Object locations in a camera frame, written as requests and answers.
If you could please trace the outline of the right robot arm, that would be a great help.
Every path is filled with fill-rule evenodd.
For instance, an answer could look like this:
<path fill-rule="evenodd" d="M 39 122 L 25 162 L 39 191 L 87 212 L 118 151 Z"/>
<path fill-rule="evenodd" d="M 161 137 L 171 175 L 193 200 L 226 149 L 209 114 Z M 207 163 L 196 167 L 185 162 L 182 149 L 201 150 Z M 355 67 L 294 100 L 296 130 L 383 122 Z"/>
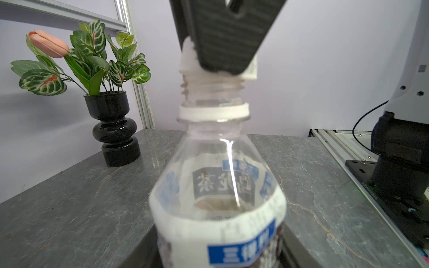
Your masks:
<path fill-rule="evenodd" d="M 185 122 L 246 120 L 233 91 L 257 77 L 256 54 L 284 1 L 171 1 L 182 58 Z M 429 3 L 421 1 L 401 79 L 373 128 L 379 195 L 419 200 L 429 185 Z"/>

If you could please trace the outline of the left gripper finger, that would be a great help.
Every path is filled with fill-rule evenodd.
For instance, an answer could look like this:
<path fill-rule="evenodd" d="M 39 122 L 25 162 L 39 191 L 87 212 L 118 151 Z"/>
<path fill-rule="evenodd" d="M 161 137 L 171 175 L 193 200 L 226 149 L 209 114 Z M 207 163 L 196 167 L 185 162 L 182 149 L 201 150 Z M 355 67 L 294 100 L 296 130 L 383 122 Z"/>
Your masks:
<path fill-rule="evenodd" d="M 286 0 L 170 1 L 182 54 L 211 73 L 249 67 Z"/>

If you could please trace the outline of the white bottle cap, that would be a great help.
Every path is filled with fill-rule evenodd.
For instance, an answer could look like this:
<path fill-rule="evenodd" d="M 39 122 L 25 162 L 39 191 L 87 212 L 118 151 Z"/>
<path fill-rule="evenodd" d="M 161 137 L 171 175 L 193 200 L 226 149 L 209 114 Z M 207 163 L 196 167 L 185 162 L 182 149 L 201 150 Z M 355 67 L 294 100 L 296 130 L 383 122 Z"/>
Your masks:
<path fill-rule="evenodd" d="M 227 71 L 215 71 L 211 72 L 205 70 L 201 67 L 197 52 L 194 48 L 194 42 L 191 37 L 188 36 L 184 39 L 183 47 L 182 47 L 182 57 L 181 63 L 179 67 L 179 72 L 182 75 L 187 75 L 189 77 L 196 76 L 199 77 L 237 77 L 242 80 L 257 80 L 258 79 L 258 55 L 255 54 L 252 61 L 245 69 L 244 72 L 238 75 L 232 75 Z"/>

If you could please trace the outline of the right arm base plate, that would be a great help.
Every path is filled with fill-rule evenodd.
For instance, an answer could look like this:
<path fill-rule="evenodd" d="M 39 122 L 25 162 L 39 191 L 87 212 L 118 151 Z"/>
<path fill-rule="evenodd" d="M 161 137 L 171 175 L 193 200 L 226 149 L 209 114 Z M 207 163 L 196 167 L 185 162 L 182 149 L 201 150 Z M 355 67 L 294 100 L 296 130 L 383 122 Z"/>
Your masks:
<path fill-rule="evenodd" d="M 429 201 L 406 200 L 382 193 L 371 182 L 375 162 L 346 160 L 345 165 L 410 242 L 428 248 Z"/>

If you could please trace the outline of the clear bottle white label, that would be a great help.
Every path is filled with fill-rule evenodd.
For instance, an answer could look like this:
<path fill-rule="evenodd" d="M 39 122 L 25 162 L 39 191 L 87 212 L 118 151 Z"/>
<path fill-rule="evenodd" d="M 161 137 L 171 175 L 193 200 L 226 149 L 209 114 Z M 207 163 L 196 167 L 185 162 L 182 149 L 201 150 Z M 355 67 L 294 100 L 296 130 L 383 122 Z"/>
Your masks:
<path fill-rule="evenodd" d="M 242 127 L 242 79 L 183 73 L 186 131 L 150 193 L 165 268 L 273 268 L 287 201 Z"/>

